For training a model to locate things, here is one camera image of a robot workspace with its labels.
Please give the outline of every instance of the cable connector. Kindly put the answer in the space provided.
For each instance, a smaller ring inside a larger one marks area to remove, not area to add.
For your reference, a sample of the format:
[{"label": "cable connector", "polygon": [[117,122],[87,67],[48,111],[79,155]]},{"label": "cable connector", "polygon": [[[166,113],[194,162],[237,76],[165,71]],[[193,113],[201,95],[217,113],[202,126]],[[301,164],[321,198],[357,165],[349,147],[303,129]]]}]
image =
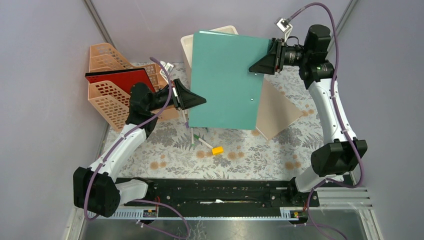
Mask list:
[{"label": "cable connector", "polygon": [[289,21],[281,17],[277,19],[275,25],[277,25],[277,27],[284,33],[284,42],[286,42],[293,30],[293,26],[289,23]]},{"label": "cable connector", "polygon": [[[171,71],[173,70],[173,68],[174,68],[174,65],[173,64],[171,64],[171,63],[169,63],[169,62],[164,62],[164,61],[160,61],[160,64],[162,64],[162,66],[164,66],[165,67],[165,70],[168,72],[168,74],[171,74]],[[165,75],[165,72],[164,72],[164,70],[163,69],[160,69],[160,75],[162,76],[162,78],[166,81],[166,83],[167,84],[169,84],[169,82],[168,82],[168,78],[167,78],[167,76]]]}]

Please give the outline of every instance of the orange basket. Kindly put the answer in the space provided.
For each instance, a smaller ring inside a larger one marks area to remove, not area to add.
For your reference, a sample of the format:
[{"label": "orange basket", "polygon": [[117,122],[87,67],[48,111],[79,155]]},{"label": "orange basket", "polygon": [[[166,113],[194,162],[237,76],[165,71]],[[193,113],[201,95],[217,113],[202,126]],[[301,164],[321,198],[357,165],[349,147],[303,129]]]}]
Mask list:
[{"label": "orange basket", "polygon": [[[154,63],[134,66],[109,43],[90,46],[90,73],[139,68],[146,70],[155,91],[167,85],[160,74],[159,65]],[[117,132],[122,130],[128,118],[129,100],[130,95],[111,81],[88,84],[88,101]],[[178,111],[174,107],[169,107],[159,116],[158,122],[178,117]]]}]

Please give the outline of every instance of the teal folder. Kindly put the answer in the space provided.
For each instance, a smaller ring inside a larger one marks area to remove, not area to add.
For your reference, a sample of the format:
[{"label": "teal folder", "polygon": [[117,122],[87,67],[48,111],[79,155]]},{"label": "teal folder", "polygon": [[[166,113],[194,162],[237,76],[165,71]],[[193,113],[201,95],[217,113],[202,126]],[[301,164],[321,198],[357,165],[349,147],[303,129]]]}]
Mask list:
[{"label": "teal folder", "polygon": [[267,54],[269,44],[251,36],[194,34],[190,90],[206,103],[190,109],[190,127],[255,129],[264,75],[249,67]]}]

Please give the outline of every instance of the beige board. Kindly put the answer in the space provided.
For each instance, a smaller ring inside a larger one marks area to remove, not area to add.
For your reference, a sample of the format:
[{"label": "beige board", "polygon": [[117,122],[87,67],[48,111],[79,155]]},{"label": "beige board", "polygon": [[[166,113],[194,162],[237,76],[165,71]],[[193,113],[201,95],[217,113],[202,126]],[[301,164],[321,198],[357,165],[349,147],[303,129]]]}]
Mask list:
[{"label": "beige board", "polygon": [[263,80],[257,111],[256,130],[267,140],[286,129],[302,112],[269,81]]}]

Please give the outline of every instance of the white stick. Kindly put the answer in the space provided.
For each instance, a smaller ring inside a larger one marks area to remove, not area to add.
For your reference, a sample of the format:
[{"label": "white stick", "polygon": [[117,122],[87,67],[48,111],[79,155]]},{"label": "white stick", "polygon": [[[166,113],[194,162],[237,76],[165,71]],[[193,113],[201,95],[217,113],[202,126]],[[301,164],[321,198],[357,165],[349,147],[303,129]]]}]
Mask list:
[{"label": "white stick", "polygon": [[187,123],[186,113],[184,112],[184,110],[182,110],[181,112],[182,112],[182,118],[184,119],[184,123]]},{"label": "white stick", "polygon": [[195,144],[195,136],[193,133],[193,128],[191,128],[191,144]]},{"label": "white stick", "polygon": [[200,137],[198,138],[198,140],[199,140],[200,142],[202,142],[204,145],[206,145],[208,148],[210,148],[210,149],[213,149],[213,148],[214,148],[213,146],[209,145],[209,143],[205,142],[205,141],[204,141],[203,139],[201,139]]}]

